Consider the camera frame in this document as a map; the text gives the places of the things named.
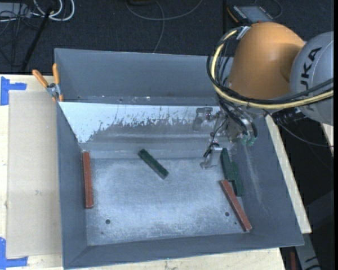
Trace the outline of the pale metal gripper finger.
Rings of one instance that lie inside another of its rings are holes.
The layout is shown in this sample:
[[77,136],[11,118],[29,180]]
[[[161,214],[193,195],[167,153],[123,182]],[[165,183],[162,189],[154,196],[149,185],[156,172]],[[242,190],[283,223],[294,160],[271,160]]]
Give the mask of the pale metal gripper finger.
[[222,147],[211,146],[203,155],[203,161],[200,163],[202,169],[215,167],[219,163]]
[[213,107],[199,107],[196,109],[196,115],[192,122],[192,130],[199,131],[203,127],[209,128],[214,125],[214,108]]

